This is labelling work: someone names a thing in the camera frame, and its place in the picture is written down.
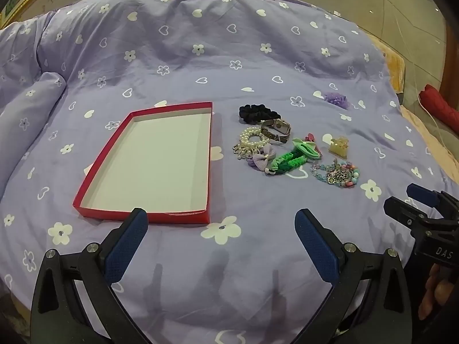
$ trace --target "bed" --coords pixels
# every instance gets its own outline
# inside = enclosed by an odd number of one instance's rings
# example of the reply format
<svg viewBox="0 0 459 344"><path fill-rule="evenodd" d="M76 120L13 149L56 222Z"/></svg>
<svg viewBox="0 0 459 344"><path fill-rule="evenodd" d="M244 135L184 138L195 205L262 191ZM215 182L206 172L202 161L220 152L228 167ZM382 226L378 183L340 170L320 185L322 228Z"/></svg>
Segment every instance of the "bed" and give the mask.
<svg viewBox="0 0 459 344"><path fill-rule="evenodd" d="M296 236L301 208L341 241L368 252L393 247L406 263L414 240L385 216L384 200L394 195L433 215L407 197L408 184L459 195L403 118L368 36L298 0L82 0L0 31L0 65L0 122L19 97L47 97L30 95L43 79L61 92L43 125L14 116L18 129L36 128L37 137L14 162L0 201L0 275L27 308L46 250L80 252L119 226L83 218L72 201L134 110L213 102L212 224L150 225L112 286L160 343L290 342L330 289ZM330 92L345 95L348 110L325 102ZM330 135L346 136L348 160L360 169L355 187L320 182L309 164L270 176L238 160L232 147L247 127L238 109L251 103L280 113L293 137L314 134L324 164L334 158ZM278 155L291 148L275 146ZM175 153L186 159L180 142ZM174 167L165 157L152 169Z"/></svg>

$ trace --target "pillow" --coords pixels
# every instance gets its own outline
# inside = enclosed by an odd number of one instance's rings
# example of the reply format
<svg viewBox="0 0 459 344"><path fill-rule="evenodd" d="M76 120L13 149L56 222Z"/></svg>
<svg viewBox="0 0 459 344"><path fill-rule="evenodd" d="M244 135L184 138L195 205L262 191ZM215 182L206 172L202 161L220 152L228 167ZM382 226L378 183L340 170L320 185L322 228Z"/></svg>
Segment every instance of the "pillow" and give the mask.
<svg viewBox="0 0 459 344"><path fill-rule="evenodd" d="M437 119L459 134L459 112L453 109L432 85L426 84L419 93L422 105Z"/></svg>
<svg viewBox="0 0 459 344"><path fill-rule="evenodd" d="M0 115L0 199L11 173L43 129L65 86L59 74L45 72Z"/></svg>

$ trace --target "patterned pillowcase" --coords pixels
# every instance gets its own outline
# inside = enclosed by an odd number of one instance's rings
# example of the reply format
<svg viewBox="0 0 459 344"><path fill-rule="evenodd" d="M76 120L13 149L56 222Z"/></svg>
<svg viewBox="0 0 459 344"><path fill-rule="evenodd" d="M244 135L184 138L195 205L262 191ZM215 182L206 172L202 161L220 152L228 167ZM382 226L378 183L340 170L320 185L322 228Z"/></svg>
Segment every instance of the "patterned pillowcase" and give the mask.
<svg viewBox="0 0 459 344"><path fill-rule="evenodd" d="M0 199L11 173L43 129L65 87L59 74L45 72L0 115Z"/></svg>

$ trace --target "pearl bracelet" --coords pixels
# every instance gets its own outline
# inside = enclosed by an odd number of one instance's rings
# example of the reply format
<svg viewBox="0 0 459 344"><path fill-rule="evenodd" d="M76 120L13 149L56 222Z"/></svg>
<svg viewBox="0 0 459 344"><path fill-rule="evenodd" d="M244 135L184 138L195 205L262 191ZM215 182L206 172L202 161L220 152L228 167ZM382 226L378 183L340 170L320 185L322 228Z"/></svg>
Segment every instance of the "pearl bracelet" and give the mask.
<svg viewBox="0 0 459 344"><path fill-rule="evenodd" d="M260 137L260 141L250 142L253 136ZM269 138L261 133L261 127L251 126L239 136L239 143L233 146L234 153L238 159L251 158L253 154L260 154L260 150L269 142Z"/></svg>

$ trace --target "lavender bow hair clip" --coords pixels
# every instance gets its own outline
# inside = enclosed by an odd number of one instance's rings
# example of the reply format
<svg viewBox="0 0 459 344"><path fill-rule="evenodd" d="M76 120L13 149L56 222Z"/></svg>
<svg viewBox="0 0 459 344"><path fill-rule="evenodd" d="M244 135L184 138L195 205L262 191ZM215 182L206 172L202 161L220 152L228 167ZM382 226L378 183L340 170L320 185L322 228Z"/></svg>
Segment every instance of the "lavender bow hair clip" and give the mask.
<svg viewBox="0 0 459 344"><path fill-rule="evenodd" d="M276 152L269 143L263 146L262 152L263 154L253 154L247 162L251 167L257 167L264 172L264 169L268 167L268 162L276 157Z"/></svg>

